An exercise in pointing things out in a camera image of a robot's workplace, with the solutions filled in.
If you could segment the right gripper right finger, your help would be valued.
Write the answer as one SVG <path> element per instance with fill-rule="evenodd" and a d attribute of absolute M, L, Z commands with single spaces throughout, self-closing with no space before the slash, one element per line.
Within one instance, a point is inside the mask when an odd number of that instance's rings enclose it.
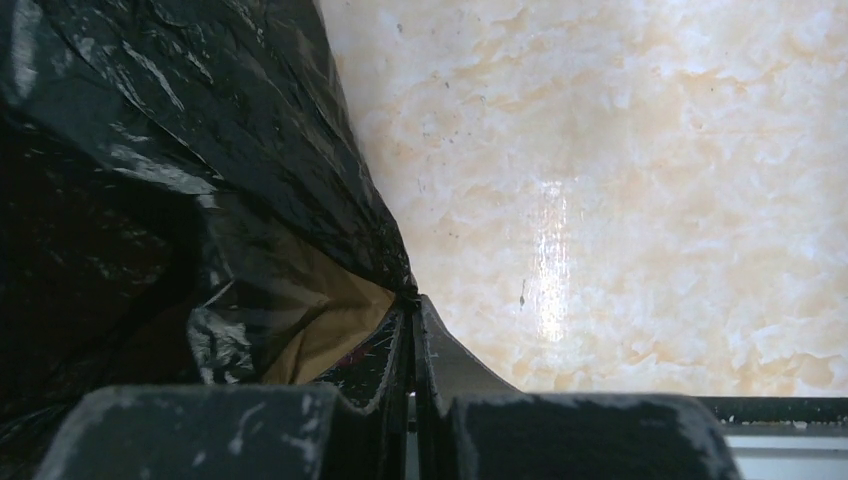
<path fill-rule="evenodd" d="M 413 319 L 424 479 L 736 479 L 718 421 L 698 400 L 525 393 L 451 335 L 432 301 Z"/>

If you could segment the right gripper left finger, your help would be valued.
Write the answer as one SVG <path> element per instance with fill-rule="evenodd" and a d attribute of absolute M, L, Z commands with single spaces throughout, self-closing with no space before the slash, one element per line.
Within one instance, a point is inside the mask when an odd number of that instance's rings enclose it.
<path fill-rule="evenodd" d="M 300 386 L 109 387 L 66 418 L 40 479 L 399 479 L 404 310 Z"/>

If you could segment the black plastic trash bag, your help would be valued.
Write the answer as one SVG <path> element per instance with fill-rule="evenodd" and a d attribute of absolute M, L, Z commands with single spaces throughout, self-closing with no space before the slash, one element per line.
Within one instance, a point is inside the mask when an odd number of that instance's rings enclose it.
<path fill-rule="evenodd" d="M 316 2 L 2 3 L 3 478 L 98 390 L 306 385 L 395 306 L 407 366 L 416 295 Z"/>

